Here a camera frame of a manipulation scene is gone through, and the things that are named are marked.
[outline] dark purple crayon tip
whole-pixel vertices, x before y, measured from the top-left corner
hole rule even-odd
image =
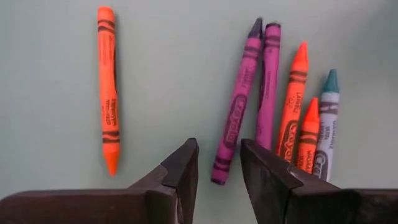
[[[278,27],[278,28],[280,28],[280,24],[278,23],[278,22],[271,22],[271,23],[268,23],[267,25],[266,25],[266,28],[268,28],[268,27]]]
[[[253,25],[253,28],[250,30],[248,38],[257,37],[262,39],[262,18],[258,17],[256,22]]]
[[[218,185],[224,185],[225,184],[224,181],[220,181],[220,180],[217,180],[217,179],[214,179],[214,178],[211,178],[211,181],[213,183],[215,183],[215,184],[218,184]]]

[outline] pale green background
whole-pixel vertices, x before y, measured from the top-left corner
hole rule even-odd
[[[118,16],[122,161],[101,156],[96,9]],[[295,49],[308,40],[305,106],[337,68],[341,110],[331,182],[398,187],[398,1],[0,1],[0,198],[28,189],[127,187],[186,138],[200,145],[195,223],[255,223],[239,157],[210,172],[247,32],[282,23],[275,130]],[[241,128],[253,138],[259,76]]]

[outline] red-orange crayon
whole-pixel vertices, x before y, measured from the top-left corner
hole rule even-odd
[[[120,155],[118,92],[115,73],[114,14],[101,6],[97,14],[99,98],[101,100],[103,153],[109,174],[114,176]]]
[[[276,153],[286,161],[292,161],[294,141],[297,133],[297,121],[300,118],[304,97],[305,81],[308,72],[307,43],[303,42],[293,59],[286,90],[284,110],[279,129]]]
[[[300,130],[297,147],[297,168],[312,174],[313,158],[317,149],[319,133],[318,98],[311,100]]]

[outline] magenta crayon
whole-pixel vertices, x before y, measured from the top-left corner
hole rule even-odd
[[[266,25],[264,34],[264,58],[261,77],[259,112],[257,114],[256,142],[271,150],[272,127],[279,67],[280,24]]]
[[[262,19],[258,18],[251,29],[244,47],[241,66],[235,82],[229,113],[224,127],[224,133],[218,145],[216,159],[213,164],[211,181],[224,185],[228,178],[229,166],[234,156],[236,140],[239,135],[248,94],[257,68],[261,52]]]

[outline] teal crayon tip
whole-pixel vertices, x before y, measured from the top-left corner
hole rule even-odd
[[[323,86],[322,92],[333,92],[333,93],[339,93],[340,89],[338,88],[338,83],[337,83],[337,70],[336,69],[331,69],[328,75],[328,79],[325,82],[325,85]]]
[[[257,38],[262,38],[262,18],[258,17],[250,30],[250,33],[248,35],[248,38],[251,37],[257,37]]]

